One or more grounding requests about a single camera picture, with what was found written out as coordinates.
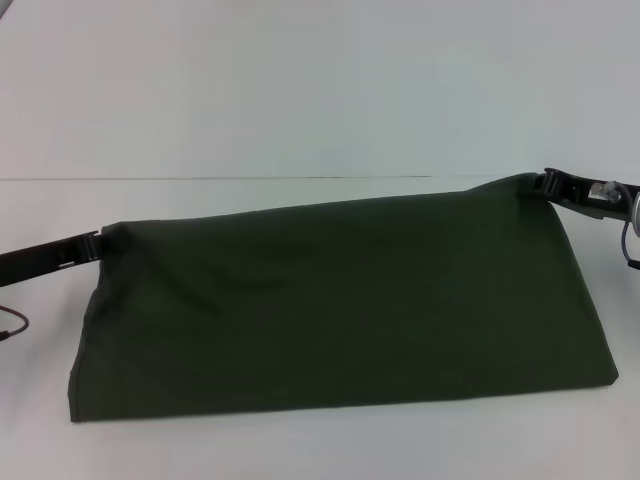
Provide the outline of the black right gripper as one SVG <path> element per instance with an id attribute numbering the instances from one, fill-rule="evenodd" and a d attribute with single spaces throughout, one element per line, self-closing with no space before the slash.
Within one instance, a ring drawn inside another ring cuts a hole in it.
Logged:
<path id="1" fill-rule="evenodd" d="M 519 180 L 520 196 L 543 196 L 551 203 L 595 219 L 631 220 L 639 186 L 575 176 L 546 168 Z"/>

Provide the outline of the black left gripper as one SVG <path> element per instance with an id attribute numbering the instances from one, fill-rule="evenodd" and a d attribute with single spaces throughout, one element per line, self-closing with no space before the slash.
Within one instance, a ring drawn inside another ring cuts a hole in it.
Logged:
<path id="1" fill-rule="evenodd" d="M 9 286 L 43 275 L 101 260 L 110 239 L 97 231 L 1 255 L 1 285 Z"/>

